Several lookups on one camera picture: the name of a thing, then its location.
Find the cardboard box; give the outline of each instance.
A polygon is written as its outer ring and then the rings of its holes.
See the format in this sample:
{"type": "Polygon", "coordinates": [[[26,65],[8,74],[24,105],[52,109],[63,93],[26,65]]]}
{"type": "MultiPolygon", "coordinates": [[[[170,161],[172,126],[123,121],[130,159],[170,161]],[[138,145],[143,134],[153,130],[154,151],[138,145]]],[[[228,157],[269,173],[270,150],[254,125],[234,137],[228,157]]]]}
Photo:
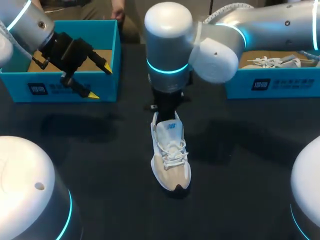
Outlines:
{"type": "MultiPolygon", "coordinates": [[[[297,52],[250,51],[242,55],[239,68],[252,64],[248,60],[290,55],[307,59],[297,52]]],[[[317,67],[239,69],[225,84],[226,95],[228,99],[320,97],[319,73],[317,67]]]]}
{"type": "MultiPolygon", "coordinates": [[[[87,59],[74,74],[74,79],[90,88],[100,99],[82,98],[60,83],[62,72],[52,64],[41,70],[35,62],[17,49],[11,61],[1,70],[0,78],[15,103],[115,102],[121,64],[121,43],[116,20],[56,21],[55,31],[72,38],[82,38],[104,57],[112,74],[107,75],[87,59]]],[[[40,52],[34,56],[43,61],[40,52]]]]}

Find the black table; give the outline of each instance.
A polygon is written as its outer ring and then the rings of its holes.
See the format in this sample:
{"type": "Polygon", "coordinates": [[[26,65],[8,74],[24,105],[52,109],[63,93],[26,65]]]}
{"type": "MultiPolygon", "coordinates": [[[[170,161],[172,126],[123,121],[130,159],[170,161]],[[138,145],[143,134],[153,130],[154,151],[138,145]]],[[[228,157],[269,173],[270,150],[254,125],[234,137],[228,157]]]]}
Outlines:
{"type": "Polygon", "coordinates": [[[192,186],[169,198],[154,178],[144,46],[123,47],[117,103],[13,104],[1,84],[0,135],[53,160],[81,208],[84,240],[288,239],[290,173],[320,135],[320,99],[226,100],[199,79],[184,124],[192,186]]]}

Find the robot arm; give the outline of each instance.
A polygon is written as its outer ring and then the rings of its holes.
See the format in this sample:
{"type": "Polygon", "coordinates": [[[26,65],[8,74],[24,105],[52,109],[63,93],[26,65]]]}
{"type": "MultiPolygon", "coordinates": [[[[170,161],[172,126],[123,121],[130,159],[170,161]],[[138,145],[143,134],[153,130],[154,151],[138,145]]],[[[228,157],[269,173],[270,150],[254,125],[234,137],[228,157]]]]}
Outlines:
{"type": "Polygon", "coordinates": [[[55,23],[36,7],[31,0],[0,0],[0,67],[13,54],[13,46],[26,57],[35,61],[42,69],[52,63],[63,74],[60,82],[83,98],[98,99],[93,92],[75,81],[75,71],[90,58],[106,74],[111,74],[107,61],[93,47],[82,40],[72,39],[65,32],[55,32],[55,23]],[[40,51],[45,62],[32,54],[40,51]]]}
{"type": "Polygon", "coordinates": [[[317,0],[262,8],[230,4],[198,25],[190,64],[208,82],[227,82],[243,52],[318,50],[319,19],[317,0]]]}
{"type": "Polygon", "coordinates": [[[229,81],[246,51],[318,50],[318,5],[318,0],[262,8],[234,3],[192,24],[184,6],[156,4],[145,16],[149,81],[171,93],[186,85],[183,73],[190,69],[208,82],[229,81]]]}

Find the box label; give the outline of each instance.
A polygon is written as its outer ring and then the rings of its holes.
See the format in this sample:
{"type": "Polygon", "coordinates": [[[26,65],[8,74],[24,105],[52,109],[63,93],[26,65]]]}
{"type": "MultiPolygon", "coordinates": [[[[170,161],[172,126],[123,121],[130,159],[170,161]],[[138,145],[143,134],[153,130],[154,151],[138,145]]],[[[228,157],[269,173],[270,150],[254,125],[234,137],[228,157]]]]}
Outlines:
{"type": "Polygon", "coordinates": [[[268,90],[270,78],[255,79],[251,91],[266,91],[268,90]]]}
{"type": "Polygon", "coordinates": [[[314,79],[276,79],[272,81],[272,89],[284,90],[284,89],[309,89],[314,85],[314,79]]]}
{"type": "MultiPolygon", "coordinates": [[[[91,90],[90,84],[84,84],[84,87],[91,90]]],[[[71,88],[63,86],[61,83],[49,84],[49,89],[52,94],[75,94],[71,88]]]]}
{"type": "Polygon", "coordinates": [[[46,86],[41,83],[28,83],[29,90],[32,95],[48,95],[46,86]]]}

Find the shoelace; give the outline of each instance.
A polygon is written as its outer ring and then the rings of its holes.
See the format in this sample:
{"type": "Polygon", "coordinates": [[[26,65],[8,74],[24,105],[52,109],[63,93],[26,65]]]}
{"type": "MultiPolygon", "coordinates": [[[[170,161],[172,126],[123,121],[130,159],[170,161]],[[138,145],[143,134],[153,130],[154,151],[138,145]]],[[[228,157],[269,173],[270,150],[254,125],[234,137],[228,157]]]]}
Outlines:
{"type": "Polygon", "coordinates": [[[180,166],[180,165],[185,164],[185,156],[187,156],[189,153],[188,152],[182,153],[183,149],[187,145],[186,141],[184,139],[181,140],[180,146],[178,146],[175,142],[170,142],[167,145],[167,149],[172,148],[172,147],[177,148],[177,151],[175,151],[175,152],[169,152],[169,151],[165,150],[159,144],[158,141],[156,141],[156,142],[157,142],[158,147],[162,151],[162,155],[164,155],[162,157],[162,160],[163,160],[163,165],[166,169],[169,167],[176,167],[176,166],[180,166]]]}
{"type": "Polygon", "coordinates": [[[249,62],[253,62],[255,65],[262,66],[263,68],[275,68],[279,67],[283,62],[280,58],[267,58],[264,56],[263,58],[256,58],[254,60],[248,60],[249,62]]]}

